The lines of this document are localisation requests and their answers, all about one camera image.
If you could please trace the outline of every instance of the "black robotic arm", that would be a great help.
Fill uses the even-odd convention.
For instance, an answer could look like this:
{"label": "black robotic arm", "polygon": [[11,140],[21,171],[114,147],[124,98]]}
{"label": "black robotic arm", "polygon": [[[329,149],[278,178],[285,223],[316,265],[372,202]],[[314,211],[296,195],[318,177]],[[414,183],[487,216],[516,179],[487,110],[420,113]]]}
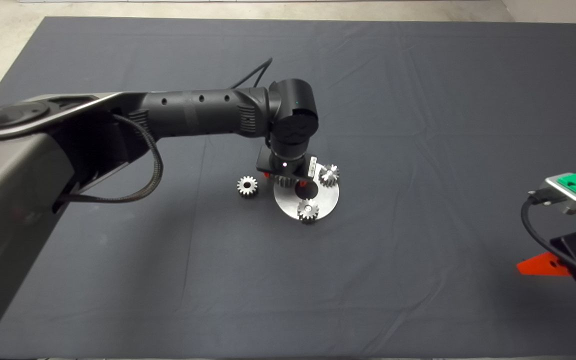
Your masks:
{"label": "black robotic arm", "polygon": [[0,319],[71,201],[125,203],[82,194],[166,137],[234,133],[264,137],[256,168],[312,180],[307,153],[318,129],[313,90],[304,80],[269,88],[39,96],[0,107]]}

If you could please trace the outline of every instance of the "white label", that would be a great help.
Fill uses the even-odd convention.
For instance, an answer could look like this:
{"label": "white label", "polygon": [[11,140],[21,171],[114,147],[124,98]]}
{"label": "white label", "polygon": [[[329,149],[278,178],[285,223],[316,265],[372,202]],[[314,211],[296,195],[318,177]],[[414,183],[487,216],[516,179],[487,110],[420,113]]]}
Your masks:
{"label": "white label", "polygon": [[317,169],[317,157],[310,158],[310,166],[308,167],[308,177],[313,178],[315,176],[315,170]]}

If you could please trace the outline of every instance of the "metal gear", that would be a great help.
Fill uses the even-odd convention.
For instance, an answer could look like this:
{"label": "metal gear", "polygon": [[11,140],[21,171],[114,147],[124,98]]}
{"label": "metal gear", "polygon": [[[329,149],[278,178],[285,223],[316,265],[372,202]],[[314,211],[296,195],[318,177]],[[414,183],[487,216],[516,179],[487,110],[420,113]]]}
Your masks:
{"label": "metal gear", "polygon": [[244,176],[237,182],[237,191],[242,198],[252,198],[258,192],[259,184],[252,176]]}
{"label": "metal gear", "polygon": [[317,219],[319,213],[320,207],[311,198],[302,200],[297,206],[297,215],[299,216],[299,220],[303,223],[313,223]]}
{"label": "metal gear", "polygon": [[325,187],[334,187],[339,181],[339,167],[333,164],[322,166],[319,182]]}
{"label": "metal gear", "polygon": [[296,178],[281,176],[281,175],[272,176],[272,180],[274,180],[274,183],[279,185],[282,188],[293,187],[293,186],[295,186],[295,184],[297,184]]}

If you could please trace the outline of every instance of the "robotic arm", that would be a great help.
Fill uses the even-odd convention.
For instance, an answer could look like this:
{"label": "robotic arm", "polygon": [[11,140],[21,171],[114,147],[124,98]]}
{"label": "robotic arm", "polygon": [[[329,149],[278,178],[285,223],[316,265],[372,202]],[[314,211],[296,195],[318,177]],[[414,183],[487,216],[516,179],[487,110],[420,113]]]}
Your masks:
{"label": "robotic arm", "polygon": [[[0,107],[0,319],[66,205],[125,203],[150,194],[162,177],[155,142],[234,133],[264,137],[256,168],[311,181],[306,153],[318,129],[304,80],[269,88],[46,95]],[[82,194],[151,150],[151,182],[121,198]]]}
{"label": "robotic arm", "polygon": [[517,265],[524,275],[572,276],[576,282],[576,232],[543,239],[532,226],[528,210],[534,205],[556,207],[563,214],[576,214],[576,173],[562,173],[547,177],[535,191],[528,192],[528,199],[521,207],[521,222],[528,234],[548,252],[537,255]]}

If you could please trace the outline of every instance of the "small spur gear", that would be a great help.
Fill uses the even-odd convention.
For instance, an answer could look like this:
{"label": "small spur gear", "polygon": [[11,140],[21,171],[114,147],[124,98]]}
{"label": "small spur gear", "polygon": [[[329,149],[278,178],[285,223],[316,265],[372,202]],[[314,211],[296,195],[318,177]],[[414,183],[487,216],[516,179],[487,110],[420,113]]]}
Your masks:
{"label": "small spur gear", "polygon": [[237,190],[242,198],[252,198],[258,192],[259,184],[252,176],[244,176],[237,182]]}
{"label": "small spur gear", "polygon": [[272,176],[272,180],[274,181],[275,184],[279,185],[282,188],[289,188],[297,184],[296,178],[281,175]]}
{"label": "small spur gear", "polygon": [[339,167],[333,164],[322,166],[319,182],[325,187],[334,187],[339,182]]}
{"label": "small spur gear", "polygon": [[302,200],[297,206],[297,215],[303,223],[313,223],[319,213],[320,207],[311,198]]}

